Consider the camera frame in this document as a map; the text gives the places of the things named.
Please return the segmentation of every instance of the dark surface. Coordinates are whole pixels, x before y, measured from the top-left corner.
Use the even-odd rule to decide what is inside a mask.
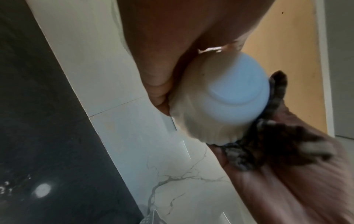
[[[0,1],[0,74],[0,223],[139,223],[24,0]]]

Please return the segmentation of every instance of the hand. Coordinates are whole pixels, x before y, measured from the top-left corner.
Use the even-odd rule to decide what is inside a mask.
[[[341,145],[305,124],[282,105],[274,120],[302,125],[321,134],[338,150],[329,162],[307,166],[271,167],[241,172],[231,167],[220,148],[210,146],[239,196],[259,224],[354,223],[354,185]]]
[[[118,0],[125,39],[153,105],[169,115],[167,95],[198,49],[242,46],[242,35],[273,1]]]

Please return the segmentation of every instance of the white cup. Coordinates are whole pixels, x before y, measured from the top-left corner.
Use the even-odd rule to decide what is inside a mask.
[[[170,115],[190,137],[224,145],[243,137],[266,107],[269,90],[264,69],[249,55],[205,52],[170,94]]]

